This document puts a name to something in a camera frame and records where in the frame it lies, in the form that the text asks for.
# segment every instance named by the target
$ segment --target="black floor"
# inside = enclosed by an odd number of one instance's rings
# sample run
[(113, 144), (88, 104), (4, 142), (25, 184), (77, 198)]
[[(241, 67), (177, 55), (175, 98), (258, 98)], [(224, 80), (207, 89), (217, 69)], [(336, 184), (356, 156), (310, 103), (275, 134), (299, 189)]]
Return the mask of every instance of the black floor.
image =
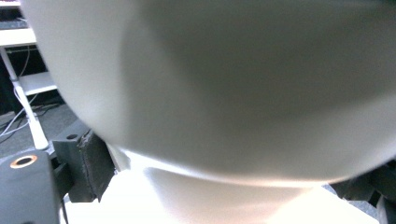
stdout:
[[(52, 138), (58, 135), (64, 128), (72, 124), (76, 119), (76, 115), (70, 110), (67, 105), (60, 105), (48, 110), (40, 118), (41, 126), (44, 130), (45, 135), (50, 141)], [(18, 122), (16, 122), (10, 130), (16, 128)], [(6, 139), (7, 136), (0, 137), (0, 142)], [(26, 150), (34, 150), (34, 143), (29, 127), (25, 127), (10, 137), (8, 140), (0, 144), (0, 163), (7, 157)], [(325, 189), (334, 193), (330, 186), (324, 186)], [(358, 207), (361, 211), (368, 214), (371, 217), (376, 218), (376, 210), (370, 204), (366, 202), (350, 202), (355, 207)]]

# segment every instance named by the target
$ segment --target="white cable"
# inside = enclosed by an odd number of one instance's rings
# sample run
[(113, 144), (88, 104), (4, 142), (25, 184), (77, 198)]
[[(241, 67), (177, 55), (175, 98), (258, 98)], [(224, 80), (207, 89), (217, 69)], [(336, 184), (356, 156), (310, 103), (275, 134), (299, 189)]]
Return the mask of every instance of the white cable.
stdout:
[[(29, 102), (29, 104), (33, 102), (33, 100), (37, 97), (37, 95), (38, 95), (38, 94), (36, 94), (35, 97), (33, 97), (33, 99)], [(8, 131), (8, 129), (11, 127), (11, 125), (15, 122), (15, 120), (20, 116), (20, 114), (21, 114), (23, 111), (24, 111), (24, 108), (14, 117), (14, 119), (11, 120), (11, 122), (10, 122), (10, 123), (8, 124), (8, 126), (3, 130), (3, 132), (0, 133), (0, 137), (6, 135), (6, 132)]]
[(16, 131), (18, 131), (18, 130), (24, 128), (24, 127), (26, 127), (28, 124), (29, 124), (29, 121), (27, 121), (25, 124), (23, 124), (21, 127), (17, 128), (17, 129), (14, 129), (14, 130), (12, 130), (12, 131), (9, 131), (8, 133), (3, 133), (3, 134), (1, 134), (0, 137), (2, 137), (2, 136), (4, 136), (4, 135), (7, 135), (7, 134), (15, 133)]
[(15, 97), (17, 97), (18, 101), (21, 103), (21, 98), (18, 95), (17, 90), (15, 88), (14, 88), (14, 95), (15, 95)]
[(23, 75), (24, 70), (26, 69), (27, 63), (29, 63), (29, 58), (30, 58), (30, 46), (27, 46), (27, 57), (26, 57), (25, 65), (23, 66), (22, 71), (18, 77)]

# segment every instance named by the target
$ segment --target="round connector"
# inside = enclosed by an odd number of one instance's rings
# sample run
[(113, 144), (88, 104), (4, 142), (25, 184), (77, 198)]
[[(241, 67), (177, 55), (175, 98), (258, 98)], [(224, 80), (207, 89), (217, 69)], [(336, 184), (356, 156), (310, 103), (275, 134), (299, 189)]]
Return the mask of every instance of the round connector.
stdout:
[(35, 155), (23, 156), (23, 157), (17, 158), (9, 166), (12, 169), (20, 169), (20, 168), (23, 168), (23, 167), (33, 164), (36, 160), (37, 160), (37, 156), (35, 156)]

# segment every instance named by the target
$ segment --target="black cable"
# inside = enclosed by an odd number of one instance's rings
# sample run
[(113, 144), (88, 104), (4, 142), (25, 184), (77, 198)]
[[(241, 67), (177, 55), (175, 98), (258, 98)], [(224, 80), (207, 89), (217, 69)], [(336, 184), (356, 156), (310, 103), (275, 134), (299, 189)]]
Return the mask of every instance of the black cable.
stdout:
[(67, 218), (67, 213), (66, 213), (66, 206), (64, 205), (64, 199), (62, 199), (62, 213), (64, 214), (64, 221), (66, 224), (69, 224), (69, 219)]
[(0, 133), (8, 126), (8, 124), (12, 121), (12, 119), (10, 119), (9, 121), (7, 121), (6, 123), (0, 125)]
[[(20, 119), (20, 122), (18, 122), (18, 125), (17, 125), (16, 129), (20, 127), (20, 125), (21, 125), (21, 123), (22, 123), (23, 120), (24, 120), (24, 119)], [(16, 133), (16, 132), (11, 133), (11, 134), (9, 135), (9, 137), (7, 137), (7, 138), (5, 138), (4, 140), (2, 140), (2, 141), (0, 142), (0, 144), (6, 142), (10, 137), (12, 137), (12, 135), (14, 135), (14, 133)]]
[[(42, 114), (37, 115), (37, 116), (38, 116), (38, 117), (42, 117), (42, 116), (44, 116), (47, 112), (49, 112), (51, 109), (57, 108), (57, 107), (59, 107), (59, 106), (60, 106), (60, 105), (52, 105), (52, 106), (49, 106), (48, 108), (46, 108), (46, 109), (44, 110), (44, 112), (43, 112)], [(19, 121), (19, 123), (18, 123), (18, 125), (17, 125), (17, 127), (16, 127), (15, 129), (17, 129), (17, 128), (20, 127), (20, 125), (21, 125), (21, 123), (22, 123), (22, 121), (23, 121), (24, 119), (26, 119), (26, 118), (21, 118), (21, 119), (20, 119), (20, 121)], [(10, 121), (8, 121), (8, 122), (2, 124), (1, 126), (6, 126), (6, 125), (8, 126), (8, 124), (9, 124), (11, 121), (12, 121), (12, 119), (11, 119)], [(5, 138), (4, 140), (0, 141), (0, 144), (6, 142), (10, 137), (12, 137), (12, 135), (14, 135), (14, 133), (11, 133), (7, 138)]]
[(42, 117), (42, 116), (44, 116), (47, 112), (49, 112), (51, 109), (54, 109), (54, 108), (57, 108), (57, 107), (59, 107), (60, 105), (52, 105), (52, 106), (49, 106), (49, 108), (46, 108), (46, 110), (42, 113), (42, 114), (39, 114), (39, 115), (37, 115), (38, 117)]

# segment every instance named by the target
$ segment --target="white table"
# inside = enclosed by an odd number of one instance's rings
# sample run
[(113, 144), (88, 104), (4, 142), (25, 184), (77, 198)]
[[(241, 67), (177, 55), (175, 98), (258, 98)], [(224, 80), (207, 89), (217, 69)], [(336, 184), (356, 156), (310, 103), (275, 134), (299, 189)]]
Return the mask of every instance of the white table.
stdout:
[(14, 8), (14, 7), (20, 7), (21, 3), (20, 2), (8, 2), (8, 1), (2, 1), (0, 0), (0, 8)]
[(50, 73), (39, 73), (25, 77), (18, 77), (8, 58), (6, 48), (27, 46), (35, 43), (35, 34), (32, 29), (17, 29), (0, 31), (0, 53), (6, 65), (15, 91), (20, 97), (20, 102), (25, 109), (29, 120), (29, 127), (35, 142), (36, 149), (45, 149), (49, 142), (44, 135), (38, 118), (30, 107), (27, 95), (37, 94), (43, 91), (56, 89), (56, 85), (50, 77)]

